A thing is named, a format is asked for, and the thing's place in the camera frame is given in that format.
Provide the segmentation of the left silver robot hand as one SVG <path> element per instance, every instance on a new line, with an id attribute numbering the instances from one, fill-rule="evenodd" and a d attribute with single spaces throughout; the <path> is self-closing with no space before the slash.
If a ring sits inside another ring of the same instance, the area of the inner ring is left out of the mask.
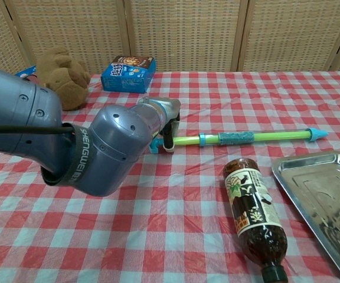
<path id="1" fill-rule="evenodd" d="M 178 99 L 161 98 L 161 97 L 144 97 L 138 101 L 138 104 L 147 105 L 153 108 L 156 114 L 150 114 L 149 117 L 155 118 L 155 125 L 152 127 L 153 140 L 149 146 L 152 153 L 158 153 L 159 139 L 157 135 L 162 136 L 162 147 L 168 153 L 172 153 L 175 148 L 174 134 L 178 129 L 180 121 L 181 103 Z"/>

